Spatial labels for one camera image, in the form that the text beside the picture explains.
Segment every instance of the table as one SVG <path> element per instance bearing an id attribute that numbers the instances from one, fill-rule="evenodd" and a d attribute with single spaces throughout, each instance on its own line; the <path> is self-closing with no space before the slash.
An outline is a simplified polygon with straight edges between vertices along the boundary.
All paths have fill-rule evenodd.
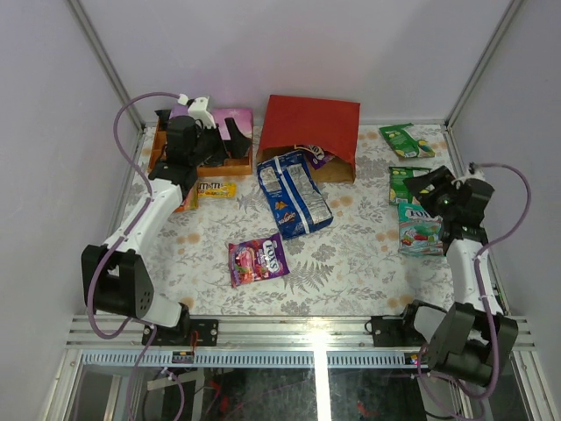
<path id="1" fill-rule="evenodd" d="M 173 214 L 144 256 L 157 293 L 185 303 L 198 315 L 370 316 L 399 314 L 414 298 L 448 308 L 453 302 L 451 271 L 443 257 L 398 253 L 397 208 L 388 203 L 388 166 L 451 168 L 439 125 L 416 125 L 437 156 L 400 161 L 376 125 L 359 128 L 354 184 L 320 183 L 333 223 L 310 235 L 283 241 L 289 275 L 231 287 L 228 243 L 277 232 L 255 170 L 221 177 L 235 182 L 232 199 L 203 197 L 199 209 Z M 255 127 L 253 151 L 259 144 Z M 148 127 L 139 164 L 147 168 L 155 134 Z M 135 175 L 125 215 L 144 184 Z"/>

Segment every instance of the teal candy bag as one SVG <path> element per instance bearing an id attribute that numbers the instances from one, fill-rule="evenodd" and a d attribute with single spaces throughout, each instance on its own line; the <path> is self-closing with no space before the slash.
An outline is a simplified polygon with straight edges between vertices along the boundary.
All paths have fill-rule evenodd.
<path id="1" fill-rule="evenodd" d="M 442 256 L 438 237 L 441 218 L 433 218 L 420 204 L 400 203 L 400 252 L 414 256 Z"/>

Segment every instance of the snack bag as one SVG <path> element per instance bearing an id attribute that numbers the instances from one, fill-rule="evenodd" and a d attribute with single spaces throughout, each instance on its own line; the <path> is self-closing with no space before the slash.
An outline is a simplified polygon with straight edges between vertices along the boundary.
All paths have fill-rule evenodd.
<path id="1" fill-rule="evenodd" d="M 415 140 L 404 129 L 412 126 L 412 123 L 406 125 L 389 125 L 381 127 L 380 133 L 394 150 L 402 158 L 426 158 L 435 156 L 435 151 L 429 146 L 426 140 Z"/>
<path id="2" fill-rule="evenodd" d="M 308 158 L 308 162 L 314 169 L 319 169 L 331 161 L 335 155 L 333 153 L 329 153 L 324 151 L 319 146 L 314 145 L 299 145 L 295 146 L 296 149 L 301 149 L 306 154 L 306 158 Z"/>
<path id="3" fill-rule="evenodd" d="M 309 176 L 302 151 L 261 162 L 257 176 L 282 238 L 309 234 L 333 221 L 330 208 Z"/>
<path id="4" fill-rule="evenodd" d="M 290 273 L 281 235 L 228 245 L 231 286 L 272 279 Z"/>
<path id="5" fill-rule="evenodd" d="M 441 218 L 432 218 L 420 204 L 400 203 L 400 252 L 414 256 L 443 254 L 438 236 Z"/>
<path id="6" fill-rule="evenodd" d="M 197 191 L 200 197 L 231 198 L 236 195 L 236 184 L 233 182 L 199 182 Z"/>
<path id="7" fill-rule="evenodd" d="M 390 167 L 389 168 L 389 202 L 398 205 L 400 203 L 417 203 L 417 199 L 409 193 L 403 180 L 409 177 L 417 177 L 430 172 L 430 168 L 418 167 Z"/>

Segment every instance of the green snack bag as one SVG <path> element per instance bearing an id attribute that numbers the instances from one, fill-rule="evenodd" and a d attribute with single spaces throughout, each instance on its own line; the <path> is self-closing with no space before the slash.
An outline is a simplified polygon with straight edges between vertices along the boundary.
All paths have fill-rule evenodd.
<path id="1" fill-rule="evenodd" d="M 389 168 L 389 202 L 398 205 L 400 203 L 419 203 L 409 193 L 403 180 L 409 177 L 417 177 L 430 172 L 430 168 L 417 167 L 390 167 Z"/>
<path id="2" fill-rule="evenodd" d="M 438 236 L 441 218 L 432 218 L 420 204 L 400 203 L 400 252 L 413 256 L 443 254 Z"/>
<path id="3" fill-rule="evenodd" d="M 404 130 L 412 125 L 412 123 L 389 125 L 381 127 L 380 133 L 382 133 L 390 147 L 394 149 L 394 152 L 402 158 L 427 158 L 435 156 L 435 151 L 432 150 L 426 140 L 415 140 Z"/>

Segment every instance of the blue and white bag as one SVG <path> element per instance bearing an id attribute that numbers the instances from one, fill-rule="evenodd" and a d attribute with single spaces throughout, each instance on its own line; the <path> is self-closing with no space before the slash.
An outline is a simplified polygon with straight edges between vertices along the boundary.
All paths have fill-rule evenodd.
<path id="1" fill-rule="evenodd" d="M 331 224 L 333 215 L 309 175 L 302 151 L 261 162 L 257 176 L 282 238 L 292 239 Z"/>

